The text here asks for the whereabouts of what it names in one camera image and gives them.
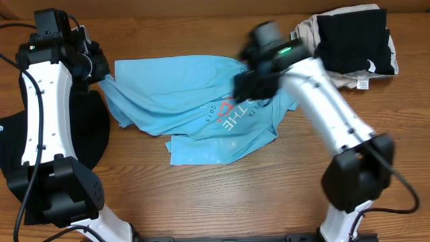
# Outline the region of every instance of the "fabric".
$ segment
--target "fabric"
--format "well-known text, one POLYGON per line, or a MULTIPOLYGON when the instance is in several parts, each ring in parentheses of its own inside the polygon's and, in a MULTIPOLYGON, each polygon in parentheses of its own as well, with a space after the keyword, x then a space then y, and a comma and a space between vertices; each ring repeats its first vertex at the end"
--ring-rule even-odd
POLYGON ((296 102, 285 92, 235 105, 233 77, 246 66, 221 56, 117 60, 99 85, 121 127, 173 134, 172 165, 229 164, 266 145, 296 102))
POLYGON ((340 74, 368 70, 372 63, 373 73, 393 75, 386 17, 385 9, 317 16, 321 43, 315 56, 340 74))
MULTIPOLYGON (((97 91, 90 91, 89 95, 71 93, 72 144, 79 162, 90 169, 95 167, 108 145, 110 120, 107 112, 97 91)), ((0 118, 0 126, 0 168, 7 177, 21 167, 26 147, 27 112, 0 118)))
MULTIPOLYGON (((341 13, 351 13, 356 11, 366 11, 372 9, 379 9, 376 4, 357 5, 353 7, 342 7, 332 11, 328 11, 322 14, 312 15, 309 19, 304 20, 296 26, 295 32, 291 33, 291 36, 301 38, 303 43, 309 49, 311 53, 314 53, 316 47, 320 44, 321 39, 319 35, 319 27, 317 17, 320 15, 337 15, 341 13)), ((398 65, 396 60, 396 50, 394 48, 391 36, 388 38, 388 47, 391 51, 390 64, 394 68, 394 75, 398 74, 398 65)), ((352 73, 340 74, 332 71, 327 71, 329 78, 336 87, 348 87, 355 88, 357 86, 357 80, 360 78, 384 78, 389 75, 379 75, 376 73, 369 73, 364 69, 362 71, 355 71, 352 73)))

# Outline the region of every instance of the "light blue shirt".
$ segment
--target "light blue shirt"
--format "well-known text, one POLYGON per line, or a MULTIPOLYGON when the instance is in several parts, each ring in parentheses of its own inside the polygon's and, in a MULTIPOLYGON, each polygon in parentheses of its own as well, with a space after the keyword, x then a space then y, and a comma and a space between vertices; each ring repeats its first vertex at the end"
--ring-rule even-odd
POLYGON ((116 81, 107 75, 99 84, 121 127, 173 134, 166 144, 172 165, 229 164, 276 138, 297 105, 284 91, 271 102, 236 105, 233 77, 245 69, 221 56, 117 60, 116 81))

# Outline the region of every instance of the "green light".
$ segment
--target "green light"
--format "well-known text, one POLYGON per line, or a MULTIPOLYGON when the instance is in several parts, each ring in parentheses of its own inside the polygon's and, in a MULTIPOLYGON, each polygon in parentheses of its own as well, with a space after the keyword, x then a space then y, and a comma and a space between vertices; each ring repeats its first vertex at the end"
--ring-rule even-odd
POLYGON ((283 48, 282 50, 278 51, 278 53, 283 54, 283 53, 290 51, 290 50, 291 50, 291 47, 287 47, 287 48, 283 48))

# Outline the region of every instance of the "robotic arm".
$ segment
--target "robotic arm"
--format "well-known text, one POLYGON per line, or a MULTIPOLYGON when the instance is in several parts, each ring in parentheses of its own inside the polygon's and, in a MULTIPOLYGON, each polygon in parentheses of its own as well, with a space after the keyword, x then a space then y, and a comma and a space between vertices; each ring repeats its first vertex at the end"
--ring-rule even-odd
MULTIPOLYGON (((65 12, 47 9, 37 11, 35 18, 38 33, 20 46, 17 59, 41 91, 44 142, 42 146, 36 142, 40 112, 38 95, 34 95, 35 83, 24 73, 28 136, 22 169, 7 177, 8 188, 41 223, 72 229, 79 225, 78 231, 93 241, 173 242, 171 237, 140 237, 132 225, 120 220, 104 204, 101 180, 77 161, 69 122, 70 89, 88 92, 90 84, 101 81, 109 73, 103 52, 96 42, 90 41, 85 27, 71 30, 65 12), (39 150, 42 156, 37 164, 39 150), (34 176, 37 183, 30 199, 25 201, 30 178, 34 176), (85 227, 97 236, 86 233, 82 229, 85 227)), ((357 236, 360 212, 369 208, 390 184, 391 173, 368 153, 368 147, 391 165, 393 141, 385 134, 376 136, 331 85, 320 59, 311 57, 299 40, 284 41, 275 23, 263 23, 250 33, 241 59, 248 62, 249 71, 234 79, 236 101, 271 98, 278 89, 285 89, 298 99, 333 156, 322 177, 322 187, 331 204, 317 233, 252 241, 378 241, 375 235, 357 236)))

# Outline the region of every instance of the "wood grain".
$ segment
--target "wood grain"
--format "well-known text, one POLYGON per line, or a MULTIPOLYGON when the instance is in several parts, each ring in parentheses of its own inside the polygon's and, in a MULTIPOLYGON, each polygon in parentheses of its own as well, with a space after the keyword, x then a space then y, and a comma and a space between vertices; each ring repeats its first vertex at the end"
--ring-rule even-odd
MULTIPOLYGON (((114 60, 185 54, 234 57, 246 33, 268 19, 288 33, 308 15, 177 19, 80 20, 114 60)), ((428 241, 430 231, 430 15, 389 14, 400 73, 371 80, 368 91, 342 91, 351 107, 378 132, 396 139, 396 168, 416 187, 423 205, 414 215, 369 214, 363 232, 381 241, 428 241)), ((0 52, 13 57, 30 30, 2 30, 0 52)), ((0 117, 22 110, 18 72, 0 62, 0 117)), ((275 142, 231 165, 169 165, 164 142, 111 117, 109 146, 94 171, 106 204, 145 236, 262 236, 314 231, 325 218, 320 178, 329 164, 320 136, 300 109, 290 112, 275 142)), ((412 200, 394 180, 376 206, 406 208, 412 200)), ((0 179, 0 241, 12 240, 19 202, 0 179)), ((41 241, 54 226, 22 227, 20 241, 41 241)), ((69 233, 59 241, 78 241, 69 233)))
POLYGON ((323 13, 339 7, 375 3, 390 12, 424 12, 428 0, 2 0, 17 19, 33 19, 34 11, 57 8, 78 18, 221 17, 291 13, 323 13))

